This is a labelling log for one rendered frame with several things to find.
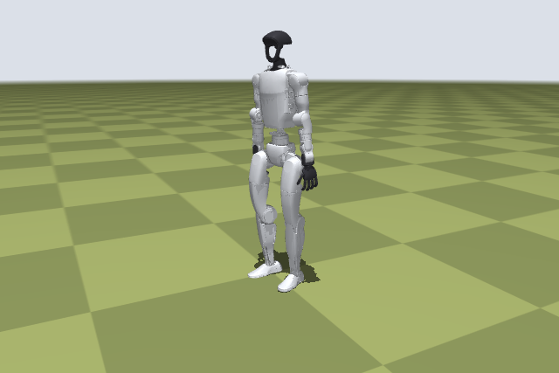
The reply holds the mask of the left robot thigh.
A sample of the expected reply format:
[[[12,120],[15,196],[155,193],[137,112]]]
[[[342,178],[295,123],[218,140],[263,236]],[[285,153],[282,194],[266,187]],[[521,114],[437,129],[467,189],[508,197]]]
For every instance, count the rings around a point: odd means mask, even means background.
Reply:
[[[301,182],[297,185],[297,182],[303,168],[301,156],[295,153],[287,153],[281,173],[280,192],[285,226],[291,224],[293,231],[298,223],[299,216],[301,216],[299,209],[303,186]]]

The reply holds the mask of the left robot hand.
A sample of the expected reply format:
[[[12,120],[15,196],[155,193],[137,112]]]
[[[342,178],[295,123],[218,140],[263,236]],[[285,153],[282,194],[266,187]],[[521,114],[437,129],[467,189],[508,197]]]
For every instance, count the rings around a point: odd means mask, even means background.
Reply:
[[[301,161],[302,161],[302,165],[304,166],[304,168],[303,168],[302,174],[301,174],[301,176],[300,176],[300,178],[297,182],[297,185],[300,184],[300,181],[303,177],[304,184],[303,184],[303,188],[301,190],[306,189],[307,191],[309,191],[309,189],[312,190],[314,187],[317,187],[317,185],[318,185],[317,173],[316,173],[315,168],[313,167],[314,160],[312,162],[307,162],[306,163],[305,156],[304,156],[304,154],[302,154],[301,155]],[[311,187],[310,187],[310,180],[311,180]]]

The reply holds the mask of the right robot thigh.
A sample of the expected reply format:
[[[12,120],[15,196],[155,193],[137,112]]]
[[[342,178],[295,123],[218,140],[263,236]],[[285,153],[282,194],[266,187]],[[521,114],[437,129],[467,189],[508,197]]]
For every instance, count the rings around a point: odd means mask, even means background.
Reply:
[[[249,190],[252,205],[259,218],[267,224],[273,223],[278,216],[277,211],[271,205],[266,204],[270,178],[266,169],[274,165],[267,161],[266,150],[260,150],[252,156],[249,172]]]

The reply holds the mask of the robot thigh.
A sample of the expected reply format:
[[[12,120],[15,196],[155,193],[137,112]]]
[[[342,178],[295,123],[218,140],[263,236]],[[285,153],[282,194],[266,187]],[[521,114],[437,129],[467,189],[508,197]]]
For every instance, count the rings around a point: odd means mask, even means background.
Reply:
[[[277,211],[271,205],[266,204],[270,178],[266,169],[274,165],[267,161],[266,150],[260,150],[252,156],[249,172],[249,190],[252,205],[259,218],[267,224],[273,223],[278,216]]]
[[[301,156],[295,153],[287,153],[281,173],[280,192],[285,226],[291,224],[293,231],[298,223],[299,216],[301,216],[299,209],[303,186],[301,182],[297,185],[297,182],[303,168]]]

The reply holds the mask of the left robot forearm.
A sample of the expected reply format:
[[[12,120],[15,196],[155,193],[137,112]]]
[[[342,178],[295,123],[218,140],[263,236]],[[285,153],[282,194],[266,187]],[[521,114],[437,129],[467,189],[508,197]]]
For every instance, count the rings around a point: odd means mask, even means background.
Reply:
[[[303,128],[298,129],[298,133],[300,135],[300,151],[301,154],[304,154],[306,163],[312,162],[314,160],[313,154],[313,144],[312,144],[312,136],[313,128],[312,122],[310,120],[310,116],[307,113],[304,113],[301,116],[301,122]]]

